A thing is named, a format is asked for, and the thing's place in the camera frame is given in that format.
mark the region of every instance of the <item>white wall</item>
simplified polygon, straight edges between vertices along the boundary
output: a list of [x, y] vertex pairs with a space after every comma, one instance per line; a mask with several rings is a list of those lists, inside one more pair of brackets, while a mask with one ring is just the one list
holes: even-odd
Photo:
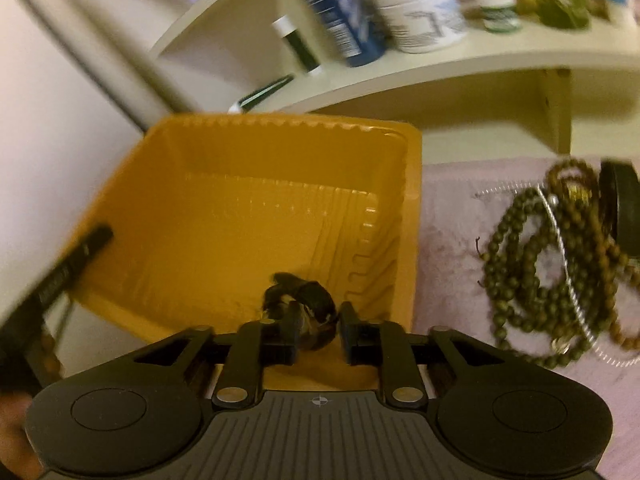
[[[0, 38], [1, 322], [141, 134], [17, 0], [0, 0]], [[82, 338], [99, 354], [113, 329], [87, 314], [78, 320], [66, 357], [91, 364]], [[135, 344], [119, 336], [124, 349]]]

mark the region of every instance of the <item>yellow plastic tray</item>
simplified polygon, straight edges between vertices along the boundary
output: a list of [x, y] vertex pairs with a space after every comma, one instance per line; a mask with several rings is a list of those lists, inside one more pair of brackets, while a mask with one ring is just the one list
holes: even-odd
[[[234, 332], [260, 317], [271, 275], [287, 271], [318, 280], [336, 304], [349, 300], [365, 318], [409, 329], [420, 151], [420, 132], [402, 123], [280, 114], [167, 118], [79, 225], [78, 234], [106, 222], [114, 239], [72, 295], [151, 342], [202, 324]], [[366, 387], [370, 372], [339, 362], [332, 345], [304, 356], [294, 373], [322, 387]], [[286, 374], [284, 367], [273, 371]]]

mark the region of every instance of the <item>blue can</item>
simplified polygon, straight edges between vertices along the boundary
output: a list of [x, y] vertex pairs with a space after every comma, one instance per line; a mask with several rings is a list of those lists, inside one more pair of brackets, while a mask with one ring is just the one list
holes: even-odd
[[385, 53], [382, 35], [375, 29], [362, 0], [306, 0], [322, 19], [350, 66], [366, 65]]

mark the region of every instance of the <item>small white jar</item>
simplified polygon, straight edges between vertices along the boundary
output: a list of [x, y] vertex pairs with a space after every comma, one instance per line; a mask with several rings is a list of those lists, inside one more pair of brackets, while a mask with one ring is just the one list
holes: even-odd
[[465, 37], [466, 23], [458, 0], [373, 1], [404, 52], [429, 52]]
[[520, 28], [516, 0], [476, 0], [482, 10], [482, 22], [489, 32], [514, 32]]

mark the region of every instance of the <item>white bottle with black cap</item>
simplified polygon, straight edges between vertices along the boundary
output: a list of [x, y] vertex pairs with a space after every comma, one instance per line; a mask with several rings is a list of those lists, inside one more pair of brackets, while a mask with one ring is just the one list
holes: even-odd
[[273, 28], [275, 28], [278, 35], [289, 44], [300, 64], [309, 75], [319, 75], [322, 73], [322, 67], [318, 63], [318, 60], [311, 53], [308, 46], [306, 46], [298, 30], [286, 14], [273, 22]]

